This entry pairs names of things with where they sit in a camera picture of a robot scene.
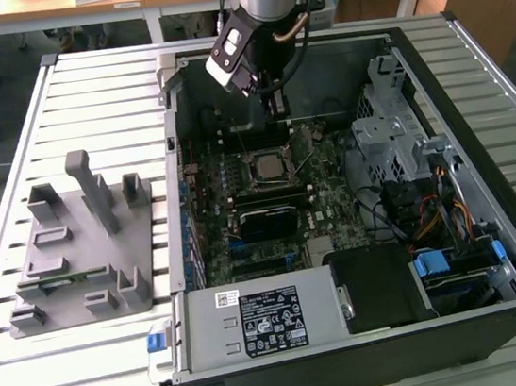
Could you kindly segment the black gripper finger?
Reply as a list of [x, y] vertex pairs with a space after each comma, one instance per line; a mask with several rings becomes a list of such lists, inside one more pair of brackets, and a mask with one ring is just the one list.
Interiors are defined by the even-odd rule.
[[289, 104], [279, 83], [261, 90], [262, 106], [268, 120], [280, 120], [289, 116]]

